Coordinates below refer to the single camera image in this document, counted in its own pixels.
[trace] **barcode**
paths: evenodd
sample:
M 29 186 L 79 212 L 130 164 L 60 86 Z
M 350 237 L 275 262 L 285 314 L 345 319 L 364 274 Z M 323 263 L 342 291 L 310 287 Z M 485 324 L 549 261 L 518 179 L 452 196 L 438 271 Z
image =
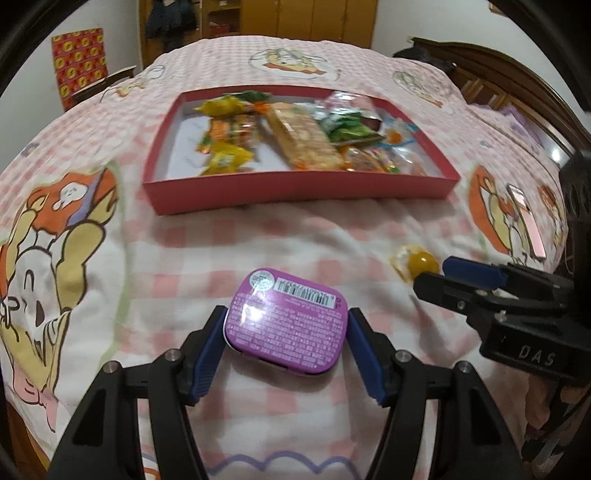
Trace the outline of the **barcode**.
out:
M 330 309 L 334 309 L 335 307 L 335 296 L 330 293 L 325 293 L 320 290 L 316 290 L 312 287 L 306 287 L 299 283 L 286 280 L 284 278 L 278 278 L 275 282 L 275 286 L 273 286 L 273 290 L 280 291 L 282 293 L 287 293 L 292 297 L 298 297 L 299 299 L 309 301 L 311 303 L 316 303 L 318 305 L 322 305 L 323 307 L 328 307 Z

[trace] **red and yellow poster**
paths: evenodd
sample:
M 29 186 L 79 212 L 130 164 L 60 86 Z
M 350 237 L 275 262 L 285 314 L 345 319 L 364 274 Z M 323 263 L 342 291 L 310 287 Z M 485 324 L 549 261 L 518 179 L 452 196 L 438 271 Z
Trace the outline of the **red and yellow poster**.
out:
M 74 106 L 72 94 L 107 75 L 103 29 L 93 28 L 52 37 L 53 66 L 64 111 Z

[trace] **blue gripper pad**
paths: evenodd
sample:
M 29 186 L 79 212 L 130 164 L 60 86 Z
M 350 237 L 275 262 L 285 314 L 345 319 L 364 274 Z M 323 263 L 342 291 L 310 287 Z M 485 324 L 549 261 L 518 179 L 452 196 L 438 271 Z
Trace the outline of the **blue gripper pad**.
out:
M 372 347 L 370 336 L 375 335 L 359 309 L 349 310 L 347 341 L 357 363 L 361 378 L 370 397 L 384 406 L 388 398 L 384 386 L 384 370 Z
M 191 395 L 195 401 L 199 401 L 200 398 L 207 395 L 209 387 L 213 382 L 213 377 L 216 374 L 217 366 L 222 359 L 222 354 L 226 348 L 226 340 L 223 335 L 223 324 L 226 319 L 226 312 L 223 313 L 215 320 L 213 328 L 210 330 L 207 340 L 193 369 L 193 385 L 191 387 Z M 203 332 L 208 330 L 207 325 L 203 328 Z
M 503 288 L 507 283 L 507 275 L 498 267 L 466 258 L 449 257 L 443 262 L 442 270 L 446 277 L 465 281 L 484 290 Z

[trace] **metal screw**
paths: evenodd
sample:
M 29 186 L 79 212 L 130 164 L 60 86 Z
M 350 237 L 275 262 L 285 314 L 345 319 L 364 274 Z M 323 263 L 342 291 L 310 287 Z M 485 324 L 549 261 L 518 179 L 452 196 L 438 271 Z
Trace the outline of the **metal screw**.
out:
M 407 364 L 412 360 L 413 355 L 411 352 L 407 352 L 406 350 L 399 350 L 394 354 L 394 358 L 402 364 Z
M 103 365 L 103 372 L 106 374 L 111 374 L 120 367 L 120 363 L 116 360 L 109 360 L 106 364 Z
M 164 352 L 164 358 L 169 362 L 175 362 L 181 358 L 181 350 L 178 348 L 170 348 Z
M 472 371 L 472 364 L 462 360 L 461 362 L 457 363 L 457 369 L 463 374 L 469 374 Z
M 506 322 L 507 320 L 507 311 L 506 310 L 501 310 L 500 312 L 495 313 L 494 315 L 495 320 L 497 320 L 498 322 Z

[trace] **pink cardboard box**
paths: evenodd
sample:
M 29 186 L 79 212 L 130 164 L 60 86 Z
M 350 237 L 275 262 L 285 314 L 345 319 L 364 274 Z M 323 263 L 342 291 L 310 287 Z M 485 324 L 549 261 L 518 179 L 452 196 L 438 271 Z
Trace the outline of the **pink cardboard box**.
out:
M 418 131 L 417 142 L 431 157 L 439 170 L 438 176 L 412 176 L 400 174 L 351 171 L 301 171 L 287 166 L 277 171 L 249 171 L 244 173 L 199 176 L 190 168 L 183 170 L 183 162 L 190 166 L 190 153 L 174 158 L 177 137 L 183 119 L 195 116 L 193 106 L 204 100 L 226 93 L 259 90 L 274 95 L 271 101 L 285 98 L 323 99 L 332 90 L 287 85 L 241 85 L 183 92 L 166 114 L 148 155 L 144 176 L 144 189 L 154 210 L 159 215 L 193 212 L 253 203 L 291 202 L 296 200 L 361 199 L 361 198 L 425 198 L 444 199 L 460 180 L 460 175 L 447 158 L 427 136 Z M 372 98 L 378 110 L 404 121 L 411 120 L 387 100 Z M 195 146 L 201 134 L 188 139 Z

